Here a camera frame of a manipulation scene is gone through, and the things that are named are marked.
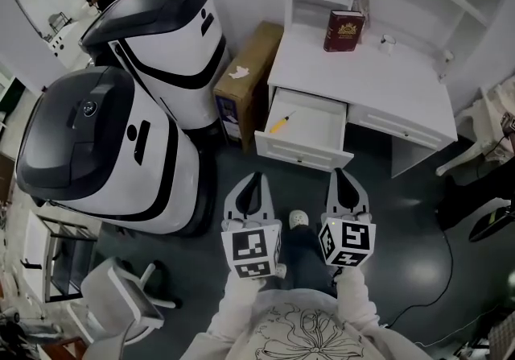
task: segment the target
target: jeans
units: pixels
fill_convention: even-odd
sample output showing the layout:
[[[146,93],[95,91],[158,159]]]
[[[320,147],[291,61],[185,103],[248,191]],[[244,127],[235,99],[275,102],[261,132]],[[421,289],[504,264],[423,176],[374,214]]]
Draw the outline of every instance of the jeans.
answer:
[[[515,158],[468,185],[451,185],[438,205],[437,218],[443,230],[454,227],[494,198],[511,200],[515,192]]]
[[[310,227],[296,226],[282,233],[279,262],[286,264],[286,278],[272,277],[266,288],[310,288],[336,297],[318,236]]]

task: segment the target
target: book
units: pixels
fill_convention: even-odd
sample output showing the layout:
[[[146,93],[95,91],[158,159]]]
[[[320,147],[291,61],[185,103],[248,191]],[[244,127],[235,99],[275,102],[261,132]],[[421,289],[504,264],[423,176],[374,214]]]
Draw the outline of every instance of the book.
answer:
[[[363,35],[368,29],[370,29],[370,0],[354,0],[352,2],[351,10],[361,12],[365,17],[365,24],[361,29],[360,39],[358,40],[358,43],[363,43]]]
[[[323,49],[327,52],[354,51],[364,23],[365,17],[361,12],[332,10]]]

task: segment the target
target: red book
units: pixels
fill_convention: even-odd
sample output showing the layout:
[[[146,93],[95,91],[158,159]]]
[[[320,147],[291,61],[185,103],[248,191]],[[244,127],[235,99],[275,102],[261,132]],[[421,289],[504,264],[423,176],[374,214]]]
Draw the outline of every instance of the red book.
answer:
[[[365,17],[354,10],[332,10],[323,49],[327,52],[354,51]]]

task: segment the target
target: chair wheel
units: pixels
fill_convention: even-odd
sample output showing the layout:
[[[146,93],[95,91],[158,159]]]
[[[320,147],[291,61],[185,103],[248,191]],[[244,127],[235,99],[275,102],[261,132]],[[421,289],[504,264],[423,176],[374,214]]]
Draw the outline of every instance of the chair wheel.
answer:
[[[122,260],[122,267],[129,273],[134,273],[134,268],[127,260]]]
[[[156,270],[163,270],[165,268],[164,263],[160,260],[154,260],[152,263],[155,265]]]

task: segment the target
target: yellow screwdriver handle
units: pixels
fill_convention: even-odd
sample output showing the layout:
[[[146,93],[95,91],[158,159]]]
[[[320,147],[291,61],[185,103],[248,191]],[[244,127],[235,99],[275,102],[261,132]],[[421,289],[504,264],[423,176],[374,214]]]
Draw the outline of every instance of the yellow screwdriver handle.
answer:
[[[279,121],[277,124],[272,126],[272,129],[270,130],[271,134],[275,134],[277,131],[279,131],[284,124],[286,124],[288,120],[286,118],[283,118],[281,121]]]

